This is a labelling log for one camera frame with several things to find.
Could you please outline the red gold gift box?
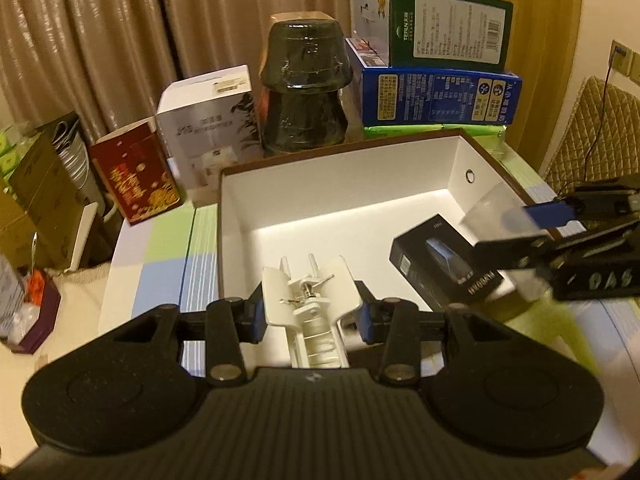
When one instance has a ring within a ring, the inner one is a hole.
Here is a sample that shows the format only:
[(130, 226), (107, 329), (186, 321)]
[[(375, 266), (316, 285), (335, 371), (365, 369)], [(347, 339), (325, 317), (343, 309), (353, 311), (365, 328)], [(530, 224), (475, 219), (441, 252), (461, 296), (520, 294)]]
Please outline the red gold gift box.
[(89, 155), (120, 213), (132, 226), (182, 204), (153, 117), (102, 136), (89, 146)]

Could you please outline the quilted beige chair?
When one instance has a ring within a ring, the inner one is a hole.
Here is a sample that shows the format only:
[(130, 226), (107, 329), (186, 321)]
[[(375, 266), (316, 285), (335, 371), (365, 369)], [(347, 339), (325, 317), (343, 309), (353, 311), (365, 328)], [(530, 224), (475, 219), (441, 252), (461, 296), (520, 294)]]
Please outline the quilted beige chair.
[(585, 79), (544, 180), (562, 193), (582, 179), (638, 171), (639, 99), (596, 76)]

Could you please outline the white humidifier box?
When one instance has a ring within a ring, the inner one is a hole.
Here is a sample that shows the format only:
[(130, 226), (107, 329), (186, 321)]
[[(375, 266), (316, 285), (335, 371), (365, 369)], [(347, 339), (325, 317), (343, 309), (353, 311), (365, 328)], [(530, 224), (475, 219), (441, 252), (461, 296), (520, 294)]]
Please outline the white humidifier box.
[(215, 192), (221, 170), (262, 158), (245, 65), (173, 82), (160, 96), (156, 120), (189, 191)]

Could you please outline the black Flyco product box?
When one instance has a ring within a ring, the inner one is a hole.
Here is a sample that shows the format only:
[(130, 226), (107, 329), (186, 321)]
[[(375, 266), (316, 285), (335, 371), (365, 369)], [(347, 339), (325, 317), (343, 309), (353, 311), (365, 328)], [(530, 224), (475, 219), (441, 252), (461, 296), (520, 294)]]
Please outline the black Flyco product box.
[(511, 280), (475, 262), (472, 249), (454, 226), (435, 214), (393, 239), (390, 263), (434, 311), (450, 304), (477, 307), (514, 292)]

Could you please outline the green tissue pack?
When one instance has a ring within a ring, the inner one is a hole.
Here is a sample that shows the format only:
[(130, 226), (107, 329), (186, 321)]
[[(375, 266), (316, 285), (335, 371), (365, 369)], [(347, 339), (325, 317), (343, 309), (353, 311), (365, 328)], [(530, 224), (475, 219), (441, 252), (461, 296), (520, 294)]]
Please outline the green tissue pack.
[(363, 136), (366, 139), (388, 138), (389, 136), (403, 136), (421, 132), (461, 129), (470, 136), (503, 136), (505, 126), (472, 125), (472, 124), (431, 124), (431, 125), (393, 125), (364, 127)]

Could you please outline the stacked black bowls wrapped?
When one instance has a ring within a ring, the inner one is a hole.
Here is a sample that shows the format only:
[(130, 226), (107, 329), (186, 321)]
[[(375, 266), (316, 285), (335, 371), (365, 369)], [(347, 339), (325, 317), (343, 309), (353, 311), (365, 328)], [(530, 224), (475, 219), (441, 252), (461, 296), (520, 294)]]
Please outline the stacked black bowls wrapped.
[(341, 144), (348, 127), (341, 92), (352, 66), (340, 23), (319, 11), (271, 17), (259, 71), (262, 146), (268, 155)]

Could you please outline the wall socket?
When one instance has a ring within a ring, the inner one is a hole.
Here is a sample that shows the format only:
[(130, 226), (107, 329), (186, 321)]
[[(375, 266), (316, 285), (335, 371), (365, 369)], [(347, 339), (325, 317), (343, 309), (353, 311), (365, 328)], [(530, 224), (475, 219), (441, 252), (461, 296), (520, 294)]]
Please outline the wall socket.
[(629, 75), (633, 56), (633, 50), (616, 40), (612, 41), (610, 52), (610, 66), (612, 70), (615, 70), (617, 73), (627, 77)]

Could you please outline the green white product box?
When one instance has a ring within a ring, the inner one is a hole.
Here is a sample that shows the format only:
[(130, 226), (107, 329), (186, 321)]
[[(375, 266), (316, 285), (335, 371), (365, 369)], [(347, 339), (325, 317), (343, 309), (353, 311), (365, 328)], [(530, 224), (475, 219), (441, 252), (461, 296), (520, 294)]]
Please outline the green white product box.
[(512, 15), (504, 0), (352, 0), (352, 34), (390, 67), (500, 73)]

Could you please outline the large white storage box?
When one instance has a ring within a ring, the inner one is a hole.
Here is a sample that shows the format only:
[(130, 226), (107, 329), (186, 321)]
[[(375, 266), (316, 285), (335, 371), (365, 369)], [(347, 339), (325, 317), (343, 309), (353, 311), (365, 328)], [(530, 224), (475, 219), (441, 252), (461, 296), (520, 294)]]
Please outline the large white storage box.
[(438, 130), (320, 148), (225, 169), (220, 177), (217, 285), (246, 297), (266, 266), (288, 260), (296, 278), (311, 259), (343, 257), (374, 296), (426, 303), (388, 256), (395, 236), (435, 214), (452, 226), (496, 185), (517, 200), (552, 200), (518, 154), (496, 159), (462, 130)]

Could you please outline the blue carton box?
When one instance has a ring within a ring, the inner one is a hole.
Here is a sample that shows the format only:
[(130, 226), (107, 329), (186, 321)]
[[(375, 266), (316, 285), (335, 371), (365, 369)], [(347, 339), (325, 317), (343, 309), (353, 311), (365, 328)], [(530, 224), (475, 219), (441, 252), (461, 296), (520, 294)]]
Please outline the blue carton box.
[(366, 127), (513, 122), (523, 85), (519, 76), (390, 67), (364, 41), (348, 38), (345, 44)]

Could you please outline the beige curtain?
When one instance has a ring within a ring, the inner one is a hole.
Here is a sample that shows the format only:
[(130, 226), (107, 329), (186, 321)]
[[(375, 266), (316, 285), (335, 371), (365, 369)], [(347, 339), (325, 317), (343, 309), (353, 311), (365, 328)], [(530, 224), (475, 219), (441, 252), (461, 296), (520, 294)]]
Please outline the beige curtain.
[(81, 118), (89, 141), (151, 116), (174, 81), (257, 73), (270, 18), (349, 0), (1, 0), (1, 93), (14, 122)]

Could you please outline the white plastic clamp holder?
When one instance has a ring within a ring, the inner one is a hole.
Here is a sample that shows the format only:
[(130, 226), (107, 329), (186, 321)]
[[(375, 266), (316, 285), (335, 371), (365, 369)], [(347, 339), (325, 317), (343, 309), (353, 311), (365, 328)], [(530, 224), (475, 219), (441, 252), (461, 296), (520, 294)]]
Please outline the white plastic clamp holder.
[(292, 278), (288, 259), (262, 270), (266, 322), (285, 330), (291, 364), (296, 368), (349, 367), (341, 320), (362, 307), (345, 259), (319, 266), (309, 257), (310, 272)]

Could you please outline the dark purple tray box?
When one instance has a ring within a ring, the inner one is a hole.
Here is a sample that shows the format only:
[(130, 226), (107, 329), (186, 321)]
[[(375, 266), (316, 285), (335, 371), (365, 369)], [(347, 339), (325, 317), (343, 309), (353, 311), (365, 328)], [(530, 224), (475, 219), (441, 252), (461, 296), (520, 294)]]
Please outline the dark purple tray box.
[(4, 344), (17, 354), (34, 354), (55, 326), (61, 294), (47, 272), (35, 269), (26, 283), (26, 297), (11, 318)]

